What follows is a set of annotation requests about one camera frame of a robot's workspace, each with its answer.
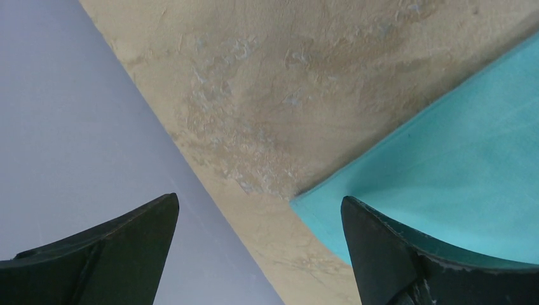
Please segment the teal t-shirt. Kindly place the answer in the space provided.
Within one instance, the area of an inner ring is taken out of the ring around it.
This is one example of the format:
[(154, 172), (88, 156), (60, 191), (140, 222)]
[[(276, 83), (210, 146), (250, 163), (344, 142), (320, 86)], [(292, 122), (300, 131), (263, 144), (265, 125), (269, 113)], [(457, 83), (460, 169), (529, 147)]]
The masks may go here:
[(349, 262), (345, 196), (457, 247), (536, 264), (538, 36), (291, 201), (311, 232)]

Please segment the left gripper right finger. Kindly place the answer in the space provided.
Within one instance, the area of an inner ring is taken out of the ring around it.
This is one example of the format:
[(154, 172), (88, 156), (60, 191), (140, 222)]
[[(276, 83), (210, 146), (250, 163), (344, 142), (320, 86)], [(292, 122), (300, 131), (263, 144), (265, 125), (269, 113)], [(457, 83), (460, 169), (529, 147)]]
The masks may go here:
[(460, 248), (347, 196), (341, 218), (362, 304), (537, 304), (538, 266)]

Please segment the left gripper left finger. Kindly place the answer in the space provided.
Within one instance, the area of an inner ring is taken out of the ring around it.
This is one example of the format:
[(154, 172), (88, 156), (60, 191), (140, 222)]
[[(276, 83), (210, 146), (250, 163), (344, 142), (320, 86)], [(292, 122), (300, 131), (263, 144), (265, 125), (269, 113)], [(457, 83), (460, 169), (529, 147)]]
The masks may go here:
[(2, 304), (152, 304), (179, 201), (165, 194), (122, 216), (1, 262)]

